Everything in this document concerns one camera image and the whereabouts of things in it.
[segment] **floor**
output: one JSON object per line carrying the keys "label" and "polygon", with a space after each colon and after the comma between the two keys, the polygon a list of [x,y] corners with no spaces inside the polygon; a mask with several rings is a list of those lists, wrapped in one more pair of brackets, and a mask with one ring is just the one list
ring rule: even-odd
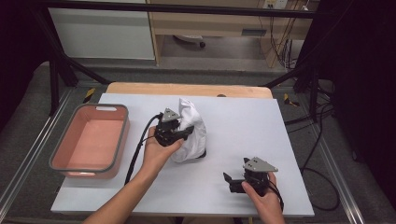
{"label": "floor", "polygon": [[[260,46],[256,39],[205,37],[205,42],[206,47],[201,49],[196,44],[167,36],[163,60],[158,66],[150,64],[138,66],[132,64],[118,68],[95,66],[92,70],[103,77],[117,81],[249,86],[264,84],[286,73],[286,69],[280,65],[271,70],[267,68],[263,55],[258,51]],[[14,191],[11,193],[14,193],[15,197],[8,199],[2,197],[1,199],[0,205],[2,206],[4,202],[13,201],[13,204],[6,209],[6,223],[75,223],[84,218],[84,216],[64,216],[50,212],[51,204],[56,197],[56,190],[62,184],[63,177],[51,171],[48,167],[48,158],[63,131],[62,127],[69,120],[74,108],[82,103],[87,90],[92,86],[96,87],[92,102],[97,102],[100,94],[106,90],[106,86],[97,85],[86,76],[78,74],[81,82],[77,88],[62,87],[64,92],[69,92],[70,100],[64,106],[64,111],[57,120],[55,128],[49,130],[49,136],[44,136],[45,141],[42,145],[38,145],[35,140],[49,120],[48,74],[46,66],[37,69],[21,105],[0,134],[0,174],[2,176],[0,193],[4,195],[5,192]],[[303,93],[295,94],[292,90],[293,82],[294,80],[288,80],[272,89],[284,120],[296,119],[306,114],[307,96]],[[289,96],[291,103],[285,103],[285,93]],[[326,95],[320,95],[319,103],[326,104],[328,101]],[[309,162],[309,167],[320,171],[335,186],[346,187],[342,189],[342,192],[349,195],[342,194],[341,197],[352,199],[352,201],[342,201],[333,211],[314,208],[316,213],[314,217],[288,218],[288,222],[396,223],[396,213],[375,183],[370,170],[364,163],[352,160],[351,151],[338,126],[336,116],[330,112],[326,115],[328,116],[323,119],[322,123],[323,135]],[[300,166],[304,164],[317,139],[318,127],[310,121],[287,126],[290,132],[290,142]],[[38,148],[39,153],[32,154],[30,151],[32,146]],[[26,155],[30,155],[29,159],[35,158],[35,162],[25,160]],[[19,189],[10,190],[7,186],[11,181],[15,183],[13,177],[18,174],[18,168],[22,163],[26,164],[24,168],[29,175],[19,175],[20,182],[24,184],[20,183]],[[340,175],[345,183],[334,182],[334,175],[332,175],[334,172]],[[304,172],[304,181],[313,204],[329,208],[336,203],[336,194],[325,179],[318,177],[316,173]],[[358,214],[351,214],[348,210],[350,205],[354,204],[358,208]],[[362,219],[353,221],[350,217],[353,215],[361,215]]]}

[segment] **right hand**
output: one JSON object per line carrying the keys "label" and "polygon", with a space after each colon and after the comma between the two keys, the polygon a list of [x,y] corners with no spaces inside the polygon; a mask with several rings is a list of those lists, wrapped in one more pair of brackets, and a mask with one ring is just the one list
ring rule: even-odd
{"label": "right hand", "polygon": [[[275,175],[272,172],[269,172],[268,177],[269,180],[276,186]],[[257,212],[259,213],[262,222],[266,224],[285,223],[285,219],[282,215],[282,209],[280,208],[279,199],[271,189],[267,189],[264,196],[262,197],[257,194],[256,190],[254,190],[254,188],[251,187],[246,181],[242,182],[242,188],[244,188],[245,193],[256,206]]]}

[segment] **white cloth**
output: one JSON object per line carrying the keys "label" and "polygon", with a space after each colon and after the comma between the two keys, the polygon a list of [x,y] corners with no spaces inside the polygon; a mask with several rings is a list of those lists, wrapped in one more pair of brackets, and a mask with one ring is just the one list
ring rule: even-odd
{"label": "white cloth", "polygon": [[204,154],[206,148],[206,127],[204,121],[196,110],[195,105],[187,99],[179,99],[178,112],[181,116],[179,129],[182,131],[194,126],[194,131],[184,141],[181,148],[172,154],[171,159],[176,162],[196,159]]}

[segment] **left hand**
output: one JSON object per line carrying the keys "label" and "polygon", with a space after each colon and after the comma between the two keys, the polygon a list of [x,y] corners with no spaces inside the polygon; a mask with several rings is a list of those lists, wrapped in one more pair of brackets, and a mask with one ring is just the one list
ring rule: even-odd
{"label": "left hand", "polygon": [[169,157],[180,149],[181,145],[183,145],[184,140],[179,139],[174,144],[169,147],[161,146],[157,139],[154,136],[155,127],[150,127],[148,129],[148,140],[145,145],[145,155],[143,158],[142,170],[153,172],[154,175],[157,175]]}

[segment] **white table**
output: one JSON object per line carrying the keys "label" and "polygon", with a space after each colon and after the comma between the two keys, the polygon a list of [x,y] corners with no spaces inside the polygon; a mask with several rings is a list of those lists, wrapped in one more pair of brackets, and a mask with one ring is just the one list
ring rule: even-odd
{"label": "white table", "polygon": [[[314,215],[276,100],[184,97],[195,103],[204,119],[207,155],[196,161],[168,161],[134,214],[255,217],[257,211],[251,200],[246,194],[231,193],[222,173],[243,178],[243,158],[257,156],[279,169],[276,177],[285,203],[284,216]],[[131,128],[119,173],[108,180],[66,178],[51,211],[90,213],[109,200],[123,186],[136,144],[149,119],[166,107],[177,111],[178,99],[175,95],[104,94],[100,103],[123,104],[129,110]],[[134,174],[141,166],[143,152]]]}

